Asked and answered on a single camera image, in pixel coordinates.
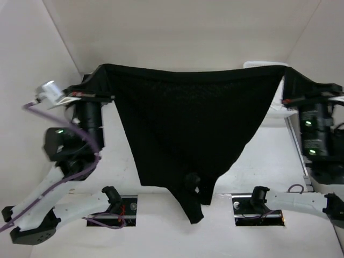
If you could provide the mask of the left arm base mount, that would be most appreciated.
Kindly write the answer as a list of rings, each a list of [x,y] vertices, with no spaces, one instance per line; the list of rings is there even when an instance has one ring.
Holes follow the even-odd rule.
[[[137,220],[138,197],[122,196],[122,200],[122,206],[115,213],[99,212],[87,216],[86,227],[105,227],[110,229],[135,227]]]

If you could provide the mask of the white plastic laundry basket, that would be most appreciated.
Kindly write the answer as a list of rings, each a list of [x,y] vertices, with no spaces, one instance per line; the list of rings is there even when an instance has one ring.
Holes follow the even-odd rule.
[[[287,63],[275,62],[275,61],[246,61],[243,64],[243,68],[253,68],[253,67],[262,67],[262,66],[289,67]],[[286,118],[296,113],[295,111],[288,110],[282,105],[281,101],[282,101],[282,95],[283,95],[283,87],[284,87],[284,77],[282,77],[279,83],[277,91],[274,95],[274,98],[268,110],[268,113],[267,113],[268,118]]]

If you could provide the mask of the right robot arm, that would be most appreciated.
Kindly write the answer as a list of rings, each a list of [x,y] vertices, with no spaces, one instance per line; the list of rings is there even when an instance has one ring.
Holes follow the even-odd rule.
[[[298,112],[301,152],[311,176],[320,184],[343,184],[343,123],[335,124],[335,107],[343,106],[343,87],[317,83],[291,67],[286,69],[282,104]],[[276,210],[315,215],[343,228],[343,195],[290,193],[256,186],[249,206],[261,217]]]

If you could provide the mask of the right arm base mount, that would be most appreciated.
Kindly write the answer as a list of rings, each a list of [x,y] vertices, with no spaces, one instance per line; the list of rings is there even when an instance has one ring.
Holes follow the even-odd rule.
[[[241,227],[285,226],[281,210],[270,211],[255,208],[250,203],[251,195],[232,195],[234,223]]]

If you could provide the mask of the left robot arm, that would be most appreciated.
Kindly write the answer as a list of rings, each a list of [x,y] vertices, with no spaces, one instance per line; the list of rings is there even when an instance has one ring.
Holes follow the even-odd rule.
[[[35,246],[74,220],[120,215],[123,201],[113,186],[77,204],[60,204],[60,199],[85,181],[101,160],[102,106],[113,101],[108,77],[92,74],[64,90],[48,81],[36,89],[35,99],[23,106],[58,126],[47,129],[44,138],[44,151],[55,167],[23,202],[2,210],[3,230],[9,230],[13,244]]]

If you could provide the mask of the right aluminium table rail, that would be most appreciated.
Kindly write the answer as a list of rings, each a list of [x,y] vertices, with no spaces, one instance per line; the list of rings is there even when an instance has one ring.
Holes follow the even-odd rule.
[[[308,171],[307,171],[307,167],[306,167],[305,162],[304,162],[304,158],[302,156],[301,148],[299,146],[299,143],[298,143],[298,140],[297,140],[297,137],[296,137],[296,134],[295,134],[295,130],[294,130],[293,125],[292,125],[291,118],[287,117],[284,120],[285,120],[287,129],[289,131],[289,134],[291,136],[294,148],[295,148],[295,150],[297,152],[299,163],[302,166],[303,178],[304,178],[304,182],[305,182],[305,185],[306,185],[305,188],[307,189],[308,192],[314,192],[314,188],[313,188],[312,182],[310,180],[310,177],[309,177],[309,174],[308,174]]]

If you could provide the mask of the black tank top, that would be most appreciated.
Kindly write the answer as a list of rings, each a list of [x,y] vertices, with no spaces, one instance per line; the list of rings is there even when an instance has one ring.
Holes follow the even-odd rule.
[[[217,179],[260,127],[284,66],[175,73],[104,64],[91,75],[115,96],[140,183],[168,189],[191,223]]]

